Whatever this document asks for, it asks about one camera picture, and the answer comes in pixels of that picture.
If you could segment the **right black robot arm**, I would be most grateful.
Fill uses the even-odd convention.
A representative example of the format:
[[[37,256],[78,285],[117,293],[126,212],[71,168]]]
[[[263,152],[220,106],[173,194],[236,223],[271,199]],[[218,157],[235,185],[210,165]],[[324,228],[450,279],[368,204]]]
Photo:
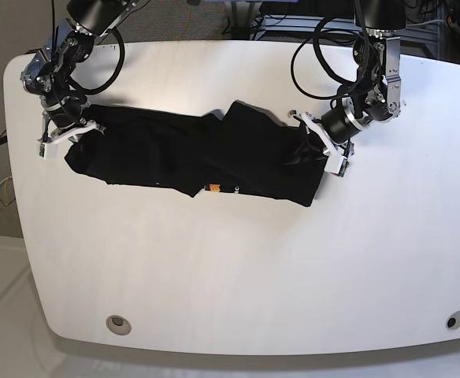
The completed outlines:
[[[43,107],[41,146],[100,128],[83,116],[83,108],[90,96],[105,91],[121,73],[125,45],[117,26],[135,7],[135,1],[71,1],[67,5],[70,18],[53,26],[49,40],[35,51],[20,81],[29,94],[39,96]],[[89,58],[95,40],[107,35],[113,35],[118,43],[113,74],[96,88],[83,87],[72,73]]]

